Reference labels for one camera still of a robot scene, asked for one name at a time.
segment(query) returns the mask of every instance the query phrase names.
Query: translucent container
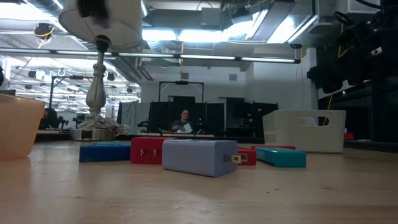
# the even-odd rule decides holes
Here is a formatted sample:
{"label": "translucent container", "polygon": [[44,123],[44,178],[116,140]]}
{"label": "translucent container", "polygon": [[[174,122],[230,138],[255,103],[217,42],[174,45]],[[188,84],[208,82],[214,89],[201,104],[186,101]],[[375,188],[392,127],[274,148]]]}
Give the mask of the translucent container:
{"label": "translucent container", "polygon": [[32,152],[44,102],[0,94],[0,161]]}

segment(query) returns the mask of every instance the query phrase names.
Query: white plastic bin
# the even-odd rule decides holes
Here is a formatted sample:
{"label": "white plastic bin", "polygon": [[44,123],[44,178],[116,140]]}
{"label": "white plastic bin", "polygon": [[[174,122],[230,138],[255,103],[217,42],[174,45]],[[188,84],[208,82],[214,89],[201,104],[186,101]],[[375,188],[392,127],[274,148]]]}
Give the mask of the white plastic bin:
{"label": "white plastic bin", "polygon": [[[326,126],[318,118],[326,117]],[[262,117],[265,144],[295,146],[304,152],[341,153],[346,112],[277,110]]]}

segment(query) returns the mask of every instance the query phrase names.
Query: workbench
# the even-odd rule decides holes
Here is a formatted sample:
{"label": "workbench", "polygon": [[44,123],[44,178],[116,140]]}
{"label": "workbench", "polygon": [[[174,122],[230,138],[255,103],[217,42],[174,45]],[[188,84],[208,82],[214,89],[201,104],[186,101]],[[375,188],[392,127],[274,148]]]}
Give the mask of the workbench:
{"label": "workbench", "polygon": [[78,163],[80,142],[36,143],[0,162],[1,223],[398,223],[398,154],[308,154],[219,178],[129,161]]}

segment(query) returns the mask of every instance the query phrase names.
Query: blue block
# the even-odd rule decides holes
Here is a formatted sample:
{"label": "blue block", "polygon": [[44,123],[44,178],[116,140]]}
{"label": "blue block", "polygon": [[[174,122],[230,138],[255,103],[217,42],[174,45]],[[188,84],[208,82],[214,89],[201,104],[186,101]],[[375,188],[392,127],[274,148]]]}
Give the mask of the blue block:
{"label": "blue block", "polygon": [[166,140],[163,142],[164,169],[219,177],[234,172],[237,164],[226,157],[238,152],[236,141]]}
{"label": "blue block", "polygon": [[307,155],[303,151],[257,147],[257,159],[276,167],[305,167]]}
{"label": "blue block", "polygon": [[130,147],[125,142],[93,142],[89,146],[80,146],[79,162],[128,161]]}

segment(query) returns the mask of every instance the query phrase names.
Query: shirt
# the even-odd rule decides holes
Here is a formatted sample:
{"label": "shirt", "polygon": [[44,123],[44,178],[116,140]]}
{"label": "shirt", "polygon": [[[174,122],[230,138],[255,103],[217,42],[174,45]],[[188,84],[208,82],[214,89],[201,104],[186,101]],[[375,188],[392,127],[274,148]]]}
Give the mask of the shirt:
{"label": "shirt", "polygon": [[176,120],[176,121],[174,121],[173,123],[172,123],[172,128],[175,126],[175,125],[178,125],[178,129],[177,130],[173,130],[172,128],[171,128],[171,130],[172,131],[178,131],[178,130],[180,130],[180,131],[187,131],[187,130],[185,130],[185,128],[184,128],[184,125],[186,125],[186,124],[189,124],[190,126],[191,126],[191,128],[192,128],[192,124],[191,124],[191,122],[189,122],[189,121],[187,121],[187,122],[183,122],[181,119],[178,119],[178,120]]}

